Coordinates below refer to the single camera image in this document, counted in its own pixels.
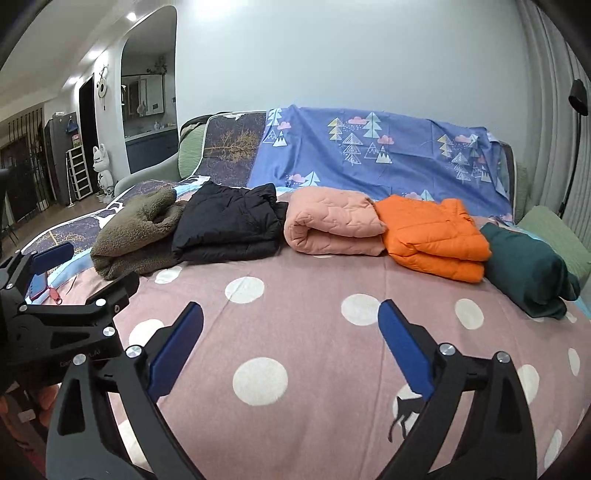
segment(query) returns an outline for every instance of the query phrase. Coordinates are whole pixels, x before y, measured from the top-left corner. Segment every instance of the black refrigerator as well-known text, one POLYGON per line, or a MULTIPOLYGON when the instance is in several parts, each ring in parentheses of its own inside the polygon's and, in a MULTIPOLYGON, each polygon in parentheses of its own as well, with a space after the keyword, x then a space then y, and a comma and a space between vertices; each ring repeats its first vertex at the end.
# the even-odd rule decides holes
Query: black refrigerator
POLYGON ((51 185, 56 194, 56 200, 62 205, 69 205, 70 203, 66 152, 74 148, 72 136, 78 133, 78 130, 67 131, 68 123, 70 123, 70 126, 77 124, 75 112, 54 116, 47 122, 44 129, 51 185))

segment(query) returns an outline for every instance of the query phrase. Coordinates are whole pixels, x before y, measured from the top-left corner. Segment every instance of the red key tag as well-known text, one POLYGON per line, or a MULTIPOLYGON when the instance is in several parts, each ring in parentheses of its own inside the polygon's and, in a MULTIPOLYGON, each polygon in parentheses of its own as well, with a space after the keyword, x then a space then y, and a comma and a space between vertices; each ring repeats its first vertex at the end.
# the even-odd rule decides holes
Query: red key tag
POLYGON ((54 302, 56 302, 56 305, 61 305, 60 294, 55 288, 49 287, 49 296, 53 299, 54 302))

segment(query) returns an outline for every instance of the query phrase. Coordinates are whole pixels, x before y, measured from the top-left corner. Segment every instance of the floor lamp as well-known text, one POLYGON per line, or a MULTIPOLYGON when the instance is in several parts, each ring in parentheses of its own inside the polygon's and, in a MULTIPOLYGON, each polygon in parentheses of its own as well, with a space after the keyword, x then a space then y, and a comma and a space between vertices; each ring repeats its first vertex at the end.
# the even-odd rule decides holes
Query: floor lamp
POLYGON ((577 143, 574 149, 573 171, 570 174, 569 187, 566 189, 566 195, 564 195, 564 200, 558 209, 558 216, 560 218, 562 218, 564 211, 566 210, 566 204, 569 201, 570 191, 573 188, 574 173, 577 170, 579 147, 581 144, 581 120, 582 117, 588 116, 589 114, 589 109, 587 107, 587 90, 585 90, 585 86, 580 79, 575 80, 573 82, 573 86, 570 88, 569 102, 577 112, 577 143))

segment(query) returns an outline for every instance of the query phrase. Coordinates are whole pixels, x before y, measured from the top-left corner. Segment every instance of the pink polka dot bed sheet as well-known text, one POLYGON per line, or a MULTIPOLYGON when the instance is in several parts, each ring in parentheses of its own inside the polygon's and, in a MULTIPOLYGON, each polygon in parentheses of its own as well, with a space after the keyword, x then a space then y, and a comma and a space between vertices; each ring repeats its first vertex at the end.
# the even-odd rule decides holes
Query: pink polka dot bed sheet
MULTIPOLYGON (((63 304, 77 304, 105 285, 91 268, 59 290, 63 304)), ((203 334, 158 405, 206 478, 373 480, 417 418, 417 395, 378 329, 385 299, 465 355, 511 354, 543 473, 591 398, 591 322, 574 303, 563 320, 532 320, 486 280, 421 274, 388 256, 283 248, 264 260, 182 263, 142 277, 115 323, 124 347, 143 345, 188 302, 202 306, 203 334), (410 411, 390 442, 400 405, 410 411)), ((465 394, 435 468, 452 457, 470 401, 465 394)), ((147 467, 115 395, 113 405, 133 460, 147 467)))

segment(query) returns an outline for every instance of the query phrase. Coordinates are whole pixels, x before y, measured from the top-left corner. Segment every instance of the black puffer jacket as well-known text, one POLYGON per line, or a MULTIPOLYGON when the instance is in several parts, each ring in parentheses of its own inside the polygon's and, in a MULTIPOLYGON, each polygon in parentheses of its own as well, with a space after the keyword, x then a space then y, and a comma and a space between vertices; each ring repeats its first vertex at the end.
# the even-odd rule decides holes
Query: black puffer jacket
POLYGON ((269 257, 283 241, 286 212, 272 183, 247 190, 207 181, 185 205, 173 253, 200 264, 269 257))

